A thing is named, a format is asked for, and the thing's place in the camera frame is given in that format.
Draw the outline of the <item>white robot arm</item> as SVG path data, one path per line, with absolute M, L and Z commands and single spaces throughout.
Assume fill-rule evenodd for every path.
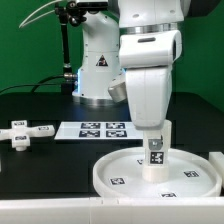
M 108 86 L 115 101 L 127 100 L 131 121 L 150 152 L 170 147 L 165 119 L 172 92 L 173 63 L 182 53 L 178 24 L 206 16 L 221 0 L 75 0 L 87 17 L 81 92 Z

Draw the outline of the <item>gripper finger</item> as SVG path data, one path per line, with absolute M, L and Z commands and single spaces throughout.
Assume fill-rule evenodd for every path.
M 159 151 L 163 147 L 163 137 L 148 140 L 148 146 L 151 151 Z

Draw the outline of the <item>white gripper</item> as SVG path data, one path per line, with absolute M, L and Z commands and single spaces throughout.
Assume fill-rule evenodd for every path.
M 173 63 L 182 52 L 181 33 L 122 35 L 120 41 L 131 120 L 138 129 L 159 129 L 172 92 Z

